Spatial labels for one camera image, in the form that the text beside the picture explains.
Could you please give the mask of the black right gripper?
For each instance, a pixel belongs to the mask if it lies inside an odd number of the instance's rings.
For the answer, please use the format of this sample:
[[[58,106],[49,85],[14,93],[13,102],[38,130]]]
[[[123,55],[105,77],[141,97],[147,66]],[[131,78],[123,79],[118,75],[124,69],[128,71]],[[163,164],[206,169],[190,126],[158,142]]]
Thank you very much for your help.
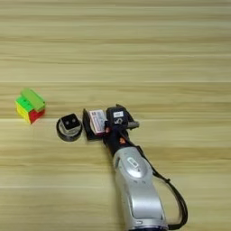
[[[120,109],[123,109],[125,112],[124,121],[127,129],[135,129],[140,126],[140,124],[133,119],[129,111],[124,106],[119,104],[116,104],[116,106]],[[102,134],[95,134],[91,129],[90,117],[86,109],[83,109],[82,123],[85,129],[87,139],[89,141],[103,139],[104,144],[112,155],[115,155],[115,153],[122,148],[134,146],[129,138],[128,132],[124,127],[107,127],[104,137]]]

